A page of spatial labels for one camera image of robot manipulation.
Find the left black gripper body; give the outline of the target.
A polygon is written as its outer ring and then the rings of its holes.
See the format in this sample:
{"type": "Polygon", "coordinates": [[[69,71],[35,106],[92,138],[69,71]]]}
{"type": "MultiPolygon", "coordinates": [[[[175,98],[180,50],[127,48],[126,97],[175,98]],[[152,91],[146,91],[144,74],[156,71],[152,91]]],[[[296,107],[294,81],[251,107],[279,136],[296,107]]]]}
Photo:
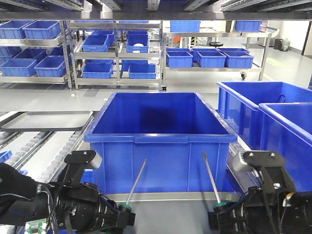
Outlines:
{"type": "Polygon", "coordinates": [[[107,199],[97,185],[72,181],[50,182],[51,229],[58,234],[112,233],[117,227],[117,204],[107,199]]]}

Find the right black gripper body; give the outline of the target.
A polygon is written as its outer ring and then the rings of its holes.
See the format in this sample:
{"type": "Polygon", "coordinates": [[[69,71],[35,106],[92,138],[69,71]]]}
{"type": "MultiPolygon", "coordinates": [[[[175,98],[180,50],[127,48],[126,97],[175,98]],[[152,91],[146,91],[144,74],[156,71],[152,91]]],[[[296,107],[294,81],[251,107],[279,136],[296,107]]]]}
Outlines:
{"type": "Polygon", "coordinates": [[[303,234],[305,193],[274,186],[250,187],[236,202],[229,203],[230,234],[303,234]]]}

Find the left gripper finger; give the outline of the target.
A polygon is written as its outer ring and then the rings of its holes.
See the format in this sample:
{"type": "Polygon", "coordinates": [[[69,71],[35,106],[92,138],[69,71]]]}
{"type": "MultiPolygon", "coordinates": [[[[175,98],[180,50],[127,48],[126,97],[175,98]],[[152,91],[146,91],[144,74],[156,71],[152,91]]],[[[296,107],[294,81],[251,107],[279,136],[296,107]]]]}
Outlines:
{"type": "Polygon", "coordinates": [[[131,207],[118,207],[115,209],[115,214],[115,228],[126,228],[127,226],[134,226],[136,214],[132,212],[131,207]]]}

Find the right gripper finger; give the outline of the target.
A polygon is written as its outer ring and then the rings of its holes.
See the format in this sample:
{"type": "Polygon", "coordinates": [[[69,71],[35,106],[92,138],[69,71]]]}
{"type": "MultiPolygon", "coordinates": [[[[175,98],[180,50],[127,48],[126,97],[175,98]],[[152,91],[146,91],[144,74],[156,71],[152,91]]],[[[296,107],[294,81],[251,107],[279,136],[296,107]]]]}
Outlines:
{"type": "Polygon", "coordinates": [[[230,231],[232,229],[230,212],[208,212],[208,222],[211,230],[230,231]]]}

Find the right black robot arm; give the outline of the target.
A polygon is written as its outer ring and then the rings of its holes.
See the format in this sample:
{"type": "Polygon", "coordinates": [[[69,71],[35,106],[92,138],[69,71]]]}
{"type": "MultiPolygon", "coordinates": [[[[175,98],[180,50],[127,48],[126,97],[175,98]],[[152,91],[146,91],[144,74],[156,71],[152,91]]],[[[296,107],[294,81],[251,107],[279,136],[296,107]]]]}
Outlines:
{"type": "Polygon", "coordinates": [[[269,204],[260,187],[250,187],[237,202],[214,205],[208,222],[222,234],[310,234],[312,193],[277,189],[269,204]]]}

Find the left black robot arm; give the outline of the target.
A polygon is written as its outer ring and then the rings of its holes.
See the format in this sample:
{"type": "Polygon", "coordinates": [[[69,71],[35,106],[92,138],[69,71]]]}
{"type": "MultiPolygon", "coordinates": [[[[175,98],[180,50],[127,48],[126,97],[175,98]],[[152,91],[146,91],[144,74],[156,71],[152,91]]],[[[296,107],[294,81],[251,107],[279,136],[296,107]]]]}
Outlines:
{"type": "Polygon", "coordinates": [[[135,223],[135,213],[125,204],[117,205],[97,185],[82,183],[85,165],[66,165],[57,181],[41,183],[0,165],[0,222],[25,226],[47,218],[54,231],[90,234],[96,231],[121,234],[135,223]]]}

